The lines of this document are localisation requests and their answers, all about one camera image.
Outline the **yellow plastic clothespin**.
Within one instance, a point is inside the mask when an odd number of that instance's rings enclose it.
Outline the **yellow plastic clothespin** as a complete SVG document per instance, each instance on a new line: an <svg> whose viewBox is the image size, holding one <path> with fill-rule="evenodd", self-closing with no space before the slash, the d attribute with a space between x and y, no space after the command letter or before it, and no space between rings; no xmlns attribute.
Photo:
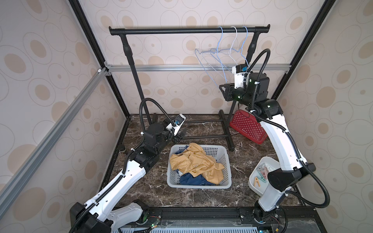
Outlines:
<svg viewBox="0 0 373 233"><path fill-rule="evenodd" d="M254 186L261 187L260 180L257 176L254 178Z"/></svg>

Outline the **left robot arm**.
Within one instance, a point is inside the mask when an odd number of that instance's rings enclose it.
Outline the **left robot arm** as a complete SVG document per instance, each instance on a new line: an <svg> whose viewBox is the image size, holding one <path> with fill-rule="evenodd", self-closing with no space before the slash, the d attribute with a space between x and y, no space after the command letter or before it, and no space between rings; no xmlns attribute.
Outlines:
<svg viewBox="0 0 373 233"><path fill-rule="evenodd" d="M144 212L142 203L114 207L129 189L159 161L159 155L171 142L182 139L183 125L179 118L151 124L143 130L142 141L127 155L124 168L85 204L76 203L70 209L71 233L112 233L124 225L136 222Z"/></svg>

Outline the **light blue plastic hanger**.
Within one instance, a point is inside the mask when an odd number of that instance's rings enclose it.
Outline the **light blue plastic hanger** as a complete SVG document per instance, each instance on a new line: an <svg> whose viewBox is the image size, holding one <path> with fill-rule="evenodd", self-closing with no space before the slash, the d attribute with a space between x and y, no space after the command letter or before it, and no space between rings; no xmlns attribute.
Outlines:
<svg viewBox="0 0 373 233"><path fill-rule="evenodd" d="M246 26L243 26L243 28L245 29L246 34L245 34L245 39L241 43L241 47L239 49L239 52L240 52L240 56L244 59L244 65L248 66L247 58L246 58L246 56L243 55L243 52L244 52L244 46L245 46L246 40L248 39L248 36L249 36L249 32L248 32L248 28Z"/></svg>

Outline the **mustard yellow t-shirt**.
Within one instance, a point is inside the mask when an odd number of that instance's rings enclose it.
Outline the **mustard yellow t-shirt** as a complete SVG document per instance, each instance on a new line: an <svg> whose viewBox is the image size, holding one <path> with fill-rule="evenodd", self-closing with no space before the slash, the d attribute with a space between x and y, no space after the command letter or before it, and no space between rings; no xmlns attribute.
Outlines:
<svg viewBox="0 0 373 233"><path fill-rule="evenodd" d="M180 153L174 153L170 158L171 169L181 173L190 173L193 177L202 175L208 182L219 185L224 179L224 165L218 163L213 156L207 155L204 149L190 143Z"/></svg>

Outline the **white wire hanger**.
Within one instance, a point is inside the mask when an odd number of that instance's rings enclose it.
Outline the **white wire hanger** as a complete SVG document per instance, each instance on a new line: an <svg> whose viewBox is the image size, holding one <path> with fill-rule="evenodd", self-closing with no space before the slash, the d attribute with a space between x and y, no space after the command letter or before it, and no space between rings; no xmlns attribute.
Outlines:
<svg viewBox="0 0 373 233"><path fill-rule="evenodd" d="M237 40L237 37L238 37L238 29L237 29L235 26L231 26L230 28L233 28L233 29L235 30L235 38L234 38L234 40L232 41L232 43L231 43L231 47L230 47L229 50L228 50L228 56L229 56L229 57L234 61L234 63L235 63L236 65L238 65L236 59L234 59L234 58L232 57L232 49L233 49L233 46L234 46L234 44L235 44L235 42L236 42L236 40Z"/></svg>

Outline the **teal plastic clothespin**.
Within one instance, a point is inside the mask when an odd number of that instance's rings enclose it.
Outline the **teal plastic clothespin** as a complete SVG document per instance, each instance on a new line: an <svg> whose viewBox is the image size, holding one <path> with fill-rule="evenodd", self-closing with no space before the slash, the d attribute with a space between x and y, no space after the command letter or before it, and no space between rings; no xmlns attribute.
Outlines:
<svg viewBox="0 0 373 233"><path fill-rule="evenodd" d="M267 180L265 179L265 177L264 177L260 172L258 173L257 177L259 178L259 180L260 180L261 182L263 182L263 183L266 183L266 182L267 182Z"/></svg>

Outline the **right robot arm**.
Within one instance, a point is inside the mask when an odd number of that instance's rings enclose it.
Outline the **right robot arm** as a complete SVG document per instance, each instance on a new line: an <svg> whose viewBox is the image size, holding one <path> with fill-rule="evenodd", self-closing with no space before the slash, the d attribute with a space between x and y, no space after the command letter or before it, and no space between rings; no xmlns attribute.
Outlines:
<svg viewBox="0 0 373 233"><path fill-rule="evenodd" d="M307 161L290 139L279 103L267 97L269 81L266 74L240 72L234 74L233 83L220 85L227 101L248 107L266 132L279 160L280 167L269 173L269 184L254 204L253 215L258 223L266 222L291 187L308 175L304 167Z"/></svg>

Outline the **navy blue t-shirt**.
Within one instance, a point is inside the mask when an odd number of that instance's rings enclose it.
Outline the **navy blue t-shirt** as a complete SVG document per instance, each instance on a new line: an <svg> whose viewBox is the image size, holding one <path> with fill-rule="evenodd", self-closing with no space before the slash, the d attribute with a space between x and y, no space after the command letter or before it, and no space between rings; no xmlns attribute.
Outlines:
<svg viewBox="0 0 373 233"><path fill-rule="evenodd" d="M214 183L208 182L202 175L193 177L192 174L186 173L180 177L180 185L199 185L199 186L212 186Z"/></svg>

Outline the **pink plastic clothespin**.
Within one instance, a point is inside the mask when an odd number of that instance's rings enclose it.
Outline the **pink plastic clothespin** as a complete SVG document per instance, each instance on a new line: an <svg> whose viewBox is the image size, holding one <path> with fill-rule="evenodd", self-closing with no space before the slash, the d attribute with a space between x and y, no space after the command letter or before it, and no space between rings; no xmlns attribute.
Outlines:
<svg viewBox="0 0 373 233"><path fill-rule="evenodd" d="M259 165L257 171L265 180L268 179L268 174L271 172L270 167L268 167L266 163Z"/></svg>

